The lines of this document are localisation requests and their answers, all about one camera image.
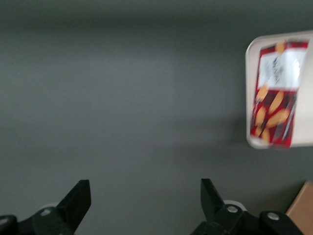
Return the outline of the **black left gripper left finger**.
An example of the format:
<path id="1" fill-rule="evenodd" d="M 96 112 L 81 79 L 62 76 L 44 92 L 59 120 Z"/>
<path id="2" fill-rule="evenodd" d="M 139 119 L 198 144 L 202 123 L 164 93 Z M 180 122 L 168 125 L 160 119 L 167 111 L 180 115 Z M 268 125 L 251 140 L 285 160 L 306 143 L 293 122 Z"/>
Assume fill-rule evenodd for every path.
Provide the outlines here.
<path id="1" fill-rule="evenodd" d="M 55 207 L 32 216 L 36 235 L 73 235 L 91 206 L 89 180 L 80 180 Z"/>

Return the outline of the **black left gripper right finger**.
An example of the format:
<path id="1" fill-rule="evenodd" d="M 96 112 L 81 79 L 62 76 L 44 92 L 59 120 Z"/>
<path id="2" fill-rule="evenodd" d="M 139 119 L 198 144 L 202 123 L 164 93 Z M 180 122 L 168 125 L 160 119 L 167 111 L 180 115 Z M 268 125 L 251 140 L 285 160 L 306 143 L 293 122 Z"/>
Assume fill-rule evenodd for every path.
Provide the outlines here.
<path id="1" fill-rule="evenodd" d="M 259 218 L 237 203 L 223 201 L 210 179 L 201 179 L 201 207 L 205 221 L 194 235 L 262 235 Z"/>

